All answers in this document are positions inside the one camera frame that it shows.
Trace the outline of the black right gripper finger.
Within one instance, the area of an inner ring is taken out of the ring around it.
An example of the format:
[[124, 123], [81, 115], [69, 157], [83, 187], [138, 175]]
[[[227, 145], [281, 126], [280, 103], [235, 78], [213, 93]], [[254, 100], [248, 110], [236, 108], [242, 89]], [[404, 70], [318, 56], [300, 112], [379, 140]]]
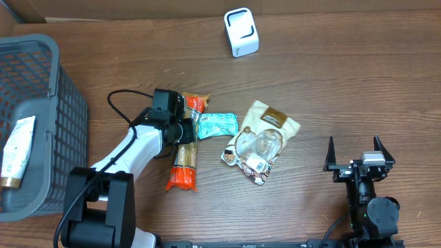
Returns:
[[336, 165], [336, 154], [335, 154], [335, 147], [334, 147], [334, 139], [332, 136], [329, 137], [329, 145], [327, 150], [327, 156], [325, 159], [324, 166], [334, 166]]
[[374, 144], [375, 151], [382, 152], [384, 159], [385, 159], [385, 163], [395, 163], [395, 159], [393, 158], [392, 155], [390, 155], [390, 153], [384, 147], [384, 145], [382, 144], [380, 137], [378, 135], [374, 136], [373, 144]]

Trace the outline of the green teal snack packet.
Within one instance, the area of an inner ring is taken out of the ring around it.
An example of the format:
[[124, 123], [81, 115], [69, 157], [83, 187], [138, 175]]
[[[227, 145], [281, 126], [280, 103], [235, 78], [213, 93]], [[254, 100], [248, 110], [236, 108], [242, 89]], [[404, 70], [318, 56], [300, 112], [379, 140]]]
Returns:
[[235, 136], [238, 133], [237, 116], [233, 113], [201, 114], [198, 138], [203, 140], [215, 136]]

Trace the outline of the red orange spaghetti pack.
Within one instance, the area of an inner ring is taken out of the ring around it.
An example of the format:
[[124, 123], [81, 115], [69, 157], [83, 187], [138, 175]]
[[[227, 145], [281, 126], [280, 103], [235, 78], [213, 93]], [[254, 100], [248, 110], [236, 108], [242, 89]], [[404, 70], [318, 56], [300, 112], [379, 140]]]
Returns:
[[170, 177], [165, 189], [168, 191], [173, 187], [181, 189], [196, 188], [196, 160], [198, 148], [198, 126], [200, 117], [204, 109], [208, 106], [209, 95], [198, 95], [184, 92], [187, 106], [185, 108], [185, 118], [191, 118], [194, 126], [195, 141], [189, 144], [179, 145], [174, 165], [172, 166]]

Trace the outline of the beige brown snack pouch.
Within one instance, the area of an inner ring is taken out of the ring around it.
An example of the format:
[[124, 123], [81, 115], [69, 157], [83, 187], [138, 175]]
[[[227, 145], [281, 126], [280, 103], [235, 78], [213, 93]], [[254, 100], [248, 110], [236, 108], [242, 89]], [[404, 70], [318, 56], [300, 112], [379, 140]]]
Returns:
[[254, 101], [221, 159], [231, 167], [241, 168], [257, 185], [264, 185], [288, 140], [299, 129], [300, 124], [286, 114]]

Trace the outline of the white cream tube gold cap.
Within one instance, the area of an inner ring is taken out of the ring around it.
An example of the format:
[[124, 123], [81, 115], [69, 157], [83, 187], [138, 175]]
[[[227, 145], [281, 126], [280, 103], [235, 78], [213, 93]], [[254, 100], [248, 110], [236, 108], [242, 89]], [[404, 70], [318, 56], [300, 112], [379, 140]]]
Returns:
[[4, 148], [1, 164], [1, 186], [20, 188], [30, 160], [35, 116], [19, 119]]

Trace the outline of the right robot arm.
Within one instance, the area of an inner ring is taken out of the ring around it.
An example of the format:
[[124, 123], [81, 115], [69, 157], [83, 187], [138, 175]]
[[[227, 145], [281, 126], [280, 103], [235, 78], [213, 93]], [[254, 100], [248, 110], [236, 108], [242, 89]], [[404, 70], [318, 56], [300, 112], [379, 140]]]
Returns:
[[[403, 240], [393, 238], [398, 233], [399, 202], [392, 197], [377, 196], [374, 188], [374, 183], [385, 179], [396, 161], [378, 136], [373, 138], [373, 148], [348, 165], [339, 165], [334, 140], [329, 139], [323, 170], [333, 173], [333, 182], [346, 185], [349, 211], [327, 230], [321, 247], [404, 247]], [[352, 232], [339, 240], [330, 240], [330, 233], [347, 217]]]

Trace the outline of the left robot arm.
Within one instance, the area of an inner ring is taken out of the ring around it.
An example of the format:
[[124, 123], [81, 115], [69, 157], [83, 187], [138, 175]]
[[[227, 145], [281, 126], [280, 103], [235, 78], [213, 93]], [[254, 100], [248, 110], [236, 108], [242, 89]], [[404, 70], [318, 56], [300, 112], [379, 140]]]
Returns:
[[158, 235], [136, 226], [134, 184], [150, 161], [165, 157], [165, 148], [193, 143], [196, 130], [181, 93], [156, 88], [150, 98], [104, 159], [71, 170], [54, 247], [162, 247]]

